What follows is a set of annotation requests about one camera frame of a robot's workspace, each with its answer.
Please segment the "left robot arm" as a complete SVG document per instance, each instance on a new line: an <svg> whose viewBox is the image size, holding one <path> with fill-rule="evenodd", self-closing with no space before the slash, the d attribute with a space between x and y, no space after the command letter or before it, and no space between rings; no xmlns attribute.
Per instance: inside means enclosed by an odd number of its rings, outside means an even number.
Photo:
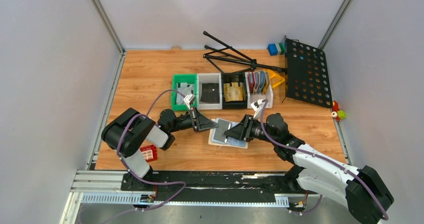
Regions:
<svg viewBox="0 0 424 224"><path fill-rule="evenodd" d="M134 108L128 108L103 129L101 139L116 151L129 173L144 178L153 169L140 150L143 142L147 140L154 146L167 150L175 141L174 132L192 129L198 133L216 128L218 124L201 114L196 107L179 116L172 109L164 109L158 121Z"/></svg>

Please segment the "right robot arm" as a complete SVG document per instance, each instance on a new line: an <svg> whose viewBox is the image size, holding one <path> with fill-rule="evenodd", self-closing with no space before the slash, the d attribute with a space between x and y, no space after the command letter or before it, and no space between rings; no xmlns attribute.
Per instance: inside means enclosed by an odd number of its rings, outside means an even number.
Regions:
<svg viewBox="0 0 424 224"><path fill-rule="evenodd" d="M394 197L374 168L351 166L318 152L291 134L279 113L269 115L265 122L247 114L225 135L240 141L271 143L280 159L293 164L289 174L301 189L338 202L360 223L388 220L387 210Z"/></svg>

